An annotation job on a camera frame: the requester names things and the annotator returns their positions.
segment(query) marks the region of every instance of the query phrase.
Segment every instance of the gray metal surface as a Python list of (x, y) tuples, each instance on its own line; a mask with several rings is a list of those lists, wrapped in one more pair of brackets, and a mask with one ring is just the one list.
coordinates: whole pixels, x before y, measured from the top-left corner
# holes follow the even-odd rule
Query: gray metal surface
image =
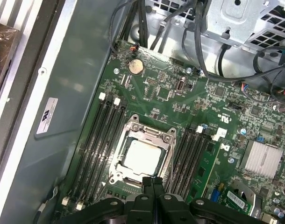
[[(65, 35), (65, 29), (59, 33), (56, 28), (42, 63), (47, 72), (39, 74), (17, 136), (10, 141), (12, 152), (7, 166), (18, 165), (17, 160), (21, 160), (16, 173), (6, 167), (7, 180), (0, 181), (0, 191), (8, 190), (0, 223), (30, 223), (48, 191), (67, 172), (109, 55), (107, 29), (117, 1), (78, 0), (74, 7), (75, 2), (66, 0), (58, 28), (65, 27), (73, 14), (68, 30)], [(58, 98), (57, 107), (48, 132), (37, 135), (49, 97)]]
[(206, 8), (202, 33), (238, 47), (252, 35), (265, 0), (211, 0)]

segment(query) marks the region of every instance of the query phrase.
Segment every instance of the silver heatsink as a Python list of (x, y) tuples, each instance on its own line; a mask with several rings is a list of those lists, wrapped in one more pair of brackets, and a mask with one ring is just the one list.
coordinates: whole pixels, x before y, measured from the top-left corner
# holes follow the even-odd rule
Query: silver heatsink
[(250, 140), (240, 168), (249, 172), (274, 178), (283, 150)]

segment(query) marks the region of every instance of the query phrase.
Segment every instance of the ram slot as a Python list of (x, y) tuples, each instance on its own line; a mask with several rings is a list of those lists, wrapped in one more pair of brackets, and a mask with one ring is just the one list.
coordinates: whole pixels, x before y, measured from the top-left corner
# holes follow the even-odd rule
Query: ram slot
[(113, 114), (108, 118), (107, 122), (104, 124), (105, 134), (100, 138), (100, 143), (98, 144), (99, 146), (98, 152), (96, 153), (92, 161), (91, 173), (88, 177), (87, 183), (85, 184), (85, 188), (82, 194), (83, 199), (88, 196), (88, 191), (90, 187), (93, 186), (93, 181), (95, 180), (97, 172), (98, 172), (98, 166), (100, 164), (102, 156), (107, 147), (107, 143), (108, 143), (107, 140), (110, 138), (111, 131), (114, 127), (114, 121), (116, 120), (116, 117), (118, 117), (118, 114), (119, 114), (119, 110), (117, 107), (114, 106)]
[(120, 109), (119, 109), (119, 115), (118, 115), (118, 119), (116, 124), (114, 125), (114, 129), (108, 139), (107, 142), (107, 148), (106, 148), (106, 152), (104, 155), (104, 158), (102, 160), (102, 163), (100, 165), (100, 170), (99, 173), (96, 175), (96, 178), (93, 178), (93, 183), (90, 184), (89, 186), (91, 187), (91, 190), (89, 191), (86, 200), (87, 201), (91, 201), (94, 202), (95, 198), (97, 197), (97, 190), (98, 187), (100, 186), (100, 182), (101, 182), (101, 178), (102, 175), (104, 174), (105, 168), (107, 166), (108, 163), (108, 159), (112, 153), (113, 147), (114, 147), (114, 143), (117, 142), (117, 137), (120, 135), (120, 132), (122, 130), (122, 127), (124, 126), (124, 119), (125, 119), (125, 111), (126, 111), (126, 103), (122, 103)]
[(180, 170), (180, 175), (178, 177), (178, 181), (176, 182), (176, 190), (175, 190), (175, 194), (179, 194), (182, 191), (184, 185), (185, 185), (185, 180), (187, 175), (189, 175), (188, 173), (188, 166), (190, 163), (192, 163), (193, 160), (193, 155), (195, 153), (195, 148), (198, 145), (199, 142), (199, 137), (195, 136), (194, 134), (190, 137), (189, 143), (188, 143), (188, 147), (187, 147), (187, 151), (188, 154), (186, 154), (186, 158), (185, 161), (183, 161), (182, 163), (182, 167)]
[[(178, 168), (178, 165), (180, 165), (180, 161), (182, 159), (182, 157), (181, 157), (181, 155), (182, 155), (182, 148), (183, 148), (184, 144), (187, 142), (189, 134), (190, 134), (189, 133), (189, 129), (186, 129), (184, 134), (183, 134), (182, 141), (180, 142), (179, 149), (176, 152), (175, 159), (174, 159), (174, 162), (173, 162), (173, 164), (175, 164), (174, 167), (173, 167), (173, 172), (172, 172), (173, 173), (173, 177), (177, 174), (176, 170)], [(166, 179), (167, 182), (165, 184), (165, 192), (169, 191), (170, 184), (171, 184), (170, 180), (173, 177), (171, 177), (171, 172), (169, 172), (168, 178)]]
[(105, 108), (104, 113), (102, 114), (100, 119), (97, 121), (97, 126), (96, 126), (94, 133), (93, 133), (92, 140), (90, 141), (90, 143), (88, 145), (88, 150), (86, 153), (87, 156), (86, 156), (86, 159), (84, 161), (84, 166), (83, 166), (83, 169), (81, 169), (80, 174), (79, 174), (78, 187), (75, 189), (74, 195), (77, 197), (80, 196), (81, 187), (83, 185), (83, 182), (85, 182), (85, 180), (86, 180), (86, 175), (87, 175), (87, 172), (88, 172), (89, 167), (90, 167), (92, 156), (95, 153), (96, 145), (98, 144), (98, 140), (99, 140), (99, 137), (101, 134), (101, 130), (103, 128), (103, 124), (104, 124), (106, 118), (108, 117), (108, 114), (111, 112), (112, 99), (113, 99), (112, 96), (107, 97), (105, 105), (104, 105), (104, 108)]
[(85, 141), (85, 147), (84, 147), (83, 153), (81, 155), (80, 161), (79, 161), (77, 169), (76, 169), (76, 175), (74, 176), (74, 179), (72, 182), (73, 183), (72, 188), (71, 188), (72, 196), (75, 194), (75, 191), (77, 190), (78, 183), (80, 181), (81, 174), (82, 174), (83, 168), (85, 166), (85, 161), (87, 160), (88, 155), (89, 155), (89, 151), (90, 151), (89, 145), (93, 139), (93, 135), (94, 135), (96, 128), (98, 126), (98, 121), (100, 121), (100, 118), (106, 112), (106, 108), (107, 108), (107, 105), (105, 104), (105, 100), (100, 101), (100, 103), (98, 105), (97, 112), (96, 112), (96, 117), (93, 121), (93, 125), (91, 127), (90, 132), (89, 132), (88, 138)]
[(100, 130), (97, 132), (97, 136), (95, 138), (94, 144), (92, 145), (93, 152), (91, 153), (91, 156), (87, 162), (87, 166), (82, 178), (82, 182), (80, 185), (80, 188), (78, 190), (78, 198), (83, 198), (85, 189), (87, 187), (87, 184), (89, 183), (92, 172), (94, 172), (95, 168), (95, 161), (97, 157), (99, 156), (101, 149), (102, 149), (102, 142), (104, 139), (104, 136), (107, 135), (108, 133), (108, 125), (111, 125), (111, 122), (115, 116), (116, 109), (115, 107), (111, 104), (110, 105), (110, 110), (109, 113), (106, 115), (106, 117), (101, 121), (101, 127)]
[(185, 186), (180, 192), (180, 195), (182, 195), (183, 198), (187, 198), (189, 191), (190, 191), (190, 186), (193, 183), (193, 180), (195, 178), (196, 170), (197, 167), (199, 166), (200, 159), (202, 158), (202, 155), (205, 151), (205, 149), (208, 146), (208, 141), (205, 136), (201, 139), (199, 142), (197, 149), (195, 150), (195, 155), (193, 156), (192, 163), (189, 166), (189, 171), (188, 171), (188, 176), (186, 177), (185, 181)]

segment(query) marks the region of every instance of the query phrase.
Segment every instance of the integrated circuit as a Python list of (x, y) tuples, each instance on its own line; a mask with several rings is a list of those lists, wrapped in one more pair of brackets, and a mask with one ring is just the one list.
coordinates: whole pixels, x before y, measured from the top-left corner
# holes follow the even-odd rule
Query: integrated circuit
[(223, 97), (224, 92), (225, 92), (225, 89), (222, 88), (222, 87), (219, 87), (219, 86), (218, 86), (218, 87), (215, 89), (215, 95), (218, 96), (218, 97)]

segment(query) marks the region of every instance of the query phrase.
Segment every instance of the capacitor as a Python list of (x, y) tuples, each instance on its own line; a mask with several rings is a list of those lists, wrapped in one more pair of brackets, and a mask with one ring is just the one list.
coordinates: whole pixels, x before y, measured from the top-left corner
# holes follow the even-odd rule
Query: capacitor
[(281, 202), (278, 198), (274, 198), (272, 201), (273, 201), (275, 204), (279, 204), (279, 203)]
[(276, 215), (281, 212), (281, 210), (279, 208), (277, 208), (275, 205), (272, 205), (270, 207), (270, 210)]
[(241, 135), (246, 135), (246, 129), (245, 128), (240, 128), (237, 130), (238, 134), (241, 134)]
[(284, 214), (283, 212), (279, 212), (279, 213), (278, 213), (278, 217), (279, 217), (279, 218), (283, 218), (284, 216), (285, 216), (285, 214)]

